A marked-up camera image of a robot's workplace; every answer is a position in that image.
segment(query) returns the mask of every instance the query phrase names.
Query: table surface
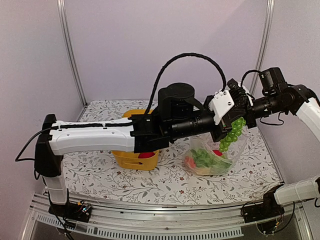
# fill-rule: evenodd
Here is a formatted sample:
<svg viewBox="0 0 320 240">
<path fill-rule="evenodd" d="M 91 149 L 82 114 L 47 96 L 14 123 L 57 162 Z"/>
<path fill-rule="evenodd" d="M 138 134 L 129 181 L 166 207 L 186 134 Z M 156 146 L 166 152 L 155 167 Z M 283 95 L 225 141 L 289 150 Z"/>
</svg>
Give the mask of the table surface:
<svg viewBox="0 0 320 240">
<path fill-rule="evenodd" d="M 92 101 L 81 122 L 121 118 L 131 109 L 145 109 L 143 100 Z M 70 192 L 110 200 L 163 205 L 219 205 L 261 200 L 270 188 L 282 183 L 258 128 L 243 130 L 248 137 L 240 160 L 228 174 L 198 176 L 183 164 L 189 138 L 160 152 L 151 171 L 124 169 L 110 151 L 74 152 L 63 159 Z"/>
</svg>

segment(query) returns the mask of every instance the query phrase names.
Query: metal frame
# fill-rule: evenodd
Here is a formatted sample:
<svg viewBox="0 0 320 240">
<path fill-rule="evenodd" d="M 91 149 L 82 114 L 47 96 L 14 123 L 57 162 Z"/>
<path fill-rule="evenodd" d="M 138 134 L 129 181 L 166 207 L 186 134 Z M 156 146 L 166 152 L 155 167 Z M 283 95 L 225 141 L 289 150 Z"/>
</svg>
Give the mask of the metal frame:
<svg viewBox="0 0 320 240">
<path fill-rule="evenodd" d="M 63 33 L 63 39 L 65 43 L 66 52 L 69 58 L 69 63 L 75 83 L 76 90 L 78 92 L 81 104 L 83 107 L 86 107 L 88 105 L 88 102 L 86 100 L 85 92 L 82 87 L 82 83 L 80 80 L 77 63 L 75 54 L 72 48 L 70 33 L 69 33 L 69 27 L 68 27 L 68 21 L 67 21 L 67 13 L 66 13 L 66 6 L 65 6 L 65 0 L 57 0 L 57 6 L 59 11 L 59 17 L 60 17 L 60 23 Z"/>
<path fill-rule="evenodd" d="M 263 34 L 262 34 L 262 41 L 260 45 L 260 51 L 258 55 L 258 59 L 255 65 L 254 69 L 260 70 L 262 67 L 262 64 L 264 62 L 266 50 L 267 50 L 267 45 L 268 45 L 268 40 L 269 40 L 269 35 L 270 35 L 270 29 L 271 29 L 271 23 L 272 23 L 272 18 L 274 15 L 274 6 L 275 6 L 275 0 L 268 0 L 267 5 L 266 5 L 266 13 L 265 13 L 265 19 L 264 19 L 264 27 L 263 27 Z M 256 87 L 257 87 L 257 82 L 258 82 L 258 74 L 254 74 L 250 86 L 250 93 L 253 95 L 255 94 Z"/>
<path fill-rule="evenodd" d="M 89 223 L 77 222 L 74 232 L 108 239 L 145 240 L 205 240 L 243 236 L 241 227 L 272 220 L 244 223 L 237 206 L 152 205 L 99 199 L 70 194 L 70 200 L 86 199 L 94 207 Z M 48 214 L 48 196 L 35 194 L 28 210 L 22 236 L 29 240 L 35 222 L 61 228 L 54 216 Z M 293 205 L 284 206 L 290 216 Z M 301 203 L 295 207 L 296 222 L 303 240 L 312 240 L 310 227 Z"/>
</svg>

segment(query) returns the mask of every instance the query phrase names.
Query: plastic bag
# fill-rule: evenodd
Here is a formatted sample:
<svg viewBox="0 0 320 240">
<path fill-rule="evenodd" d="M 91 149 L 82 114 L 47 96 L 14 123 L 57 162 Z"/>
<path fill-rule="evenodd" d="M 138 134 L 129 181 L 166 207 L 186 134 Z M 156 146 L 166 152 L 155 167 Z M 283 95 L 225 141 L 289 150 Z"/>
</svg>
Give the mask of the plastic bag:
<svg viewBox="0 0 320 240">
<path fill-rule="evenodd" d="M 219 151 L 219 142 L 213 142 L 211 135 L 205 133 L 190 138 L 190 149 L 184 155 L 184 164 L 198 175 L 222 175 L 239 160 L 247 144 L 247 137 L 241 135 L 228 151 Z"/>
</svg>

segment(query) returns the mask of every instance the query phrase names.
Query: green vegetable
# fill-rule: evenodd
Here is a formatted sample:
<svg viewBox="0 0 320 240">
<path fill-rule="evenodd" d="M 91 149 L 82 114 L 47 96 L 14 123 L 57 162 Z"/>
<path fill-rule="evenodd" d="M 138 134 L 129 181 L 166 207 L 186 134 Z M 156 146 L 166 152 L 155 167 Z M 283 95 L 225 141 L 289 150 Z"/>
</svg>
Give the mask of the green vegetable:
<svg viewBox="0 0 320 240">
<path fill-rule="evenodd" d="M 221 168 L 228 169 L 232 165 L 232 162 L 228 161 L 228 159 L 221 160 L 217 155 L 213 152 L 208 152 L 206 149 L 199 148 L 197 150 L 191 149 L 193 160 L 197 168 Z"/>
</svg>

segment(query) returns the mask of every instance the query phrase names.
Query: green grapes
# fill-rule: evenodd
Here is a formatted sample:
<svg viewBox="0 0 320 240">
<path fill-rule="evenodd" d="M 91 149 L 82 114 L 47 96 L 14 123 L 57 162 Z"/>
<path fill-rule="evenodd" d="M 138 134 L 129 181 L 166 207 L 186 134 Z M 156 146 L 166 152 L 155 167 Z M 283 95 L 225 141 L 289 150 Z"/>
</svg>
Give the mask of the green grapes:
<svg viewBox="0 0 320 240">
<path fill-rule="evenodd" d="M 228 151 L 230 144 L 238 140 L 238 137 L 242 134 L 242 130 L 245 125 L 246 120 L 243 117 L 240 117 L 231 123 L 231 132 L 229 132 L 225 138 L 220 140 L 219 151 L 221 153 Z"/>
</svg>

